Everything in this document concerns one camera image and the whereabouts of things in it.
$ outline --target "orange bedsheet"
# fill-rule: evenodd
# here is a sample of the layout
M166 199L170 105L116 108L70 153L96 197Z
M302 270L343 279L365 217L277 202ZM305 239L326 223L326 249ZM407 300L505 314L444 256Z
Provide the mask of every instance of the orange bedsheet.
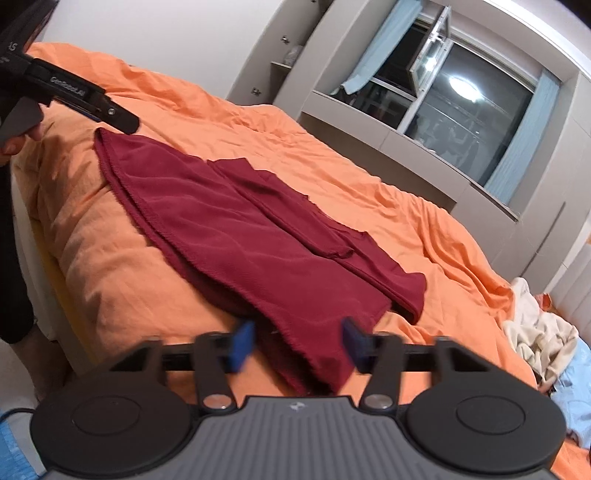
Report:
M376 330L407 342L458 340L530 385L529 366L509 347L499 325L512 316L509 285L488 265L476 242L447 212L387 186L307 134L272 106L238 107L199 87L130 67L111 56L63 44L37 44L31 54L106 88L142 119L142 135L206 159L246 157L310 196L328 215L368 231L408 271L427 277L423 316L416 326L387 313ZM17 161L30 214L44 227L68 288L87 318L99 355L119 352L145 336L185 341L231 328L233 319L207 304L164 261L127 217L99 171L96 124L54 105L46 111L43 142L29 142ZM187 394L189 382L179 379ZM407 374L402 402L427 386ZM366 378L353 374L343 394L358 398ZM288 394L259 354L232 379L247 394ZM590 478L587 452L567 442L554 464L562 478Z

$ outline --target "round black pad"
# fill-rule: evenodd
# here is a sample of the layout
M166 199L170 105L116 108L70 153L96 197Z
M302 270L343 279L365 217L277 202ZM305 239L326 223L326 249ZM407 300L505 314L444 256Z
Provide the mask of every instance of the round black pad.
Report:
M421 393L405 422L435 460L460 471L515 475L549 467L566 426L548 398L498 375L462 374Z
M191 428L189 407L148 377L84 377L43 401L31 438L48 468L87 478L133 475L169 457Z

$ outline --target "window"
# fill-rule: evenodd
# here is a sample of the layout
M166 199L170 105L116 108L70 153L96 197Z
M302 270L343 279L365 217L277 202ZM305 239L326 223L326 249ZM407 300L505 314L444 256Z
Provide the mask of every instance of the window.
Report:
M417 21L369 83L345 99L434 151L484 186L511 143L532 91L450 38L451 9Z
M484 186L532 96L512 77L456 44L406 135Z

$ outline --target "red cloth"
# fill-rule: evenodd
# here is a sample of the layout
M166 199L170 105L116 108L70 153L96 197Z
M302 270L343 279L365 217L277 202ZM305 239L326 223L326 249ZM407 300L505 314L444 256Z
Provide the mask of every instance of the red cloth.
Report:
M263 353L298 394L335 393L348 379L343 318L370 332L390 308L420 317L423 274L246 159L204 162L105 129L95 149L139 228L209 301L255 318Z

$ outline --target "human hand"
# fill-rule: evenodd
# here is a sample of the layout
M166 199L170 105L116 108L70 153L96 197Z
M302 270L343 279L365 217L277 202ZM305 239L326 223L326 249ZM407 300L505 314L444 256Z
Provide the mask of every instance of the human hand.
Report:
M25 146L27 136L31 137L34 141L39 142L43 134L41 133L41 125L31 128L25 135L20 137L10 138L2 149L0 150L0 167L3 167L10 161L12 155L20 153L22 148Z

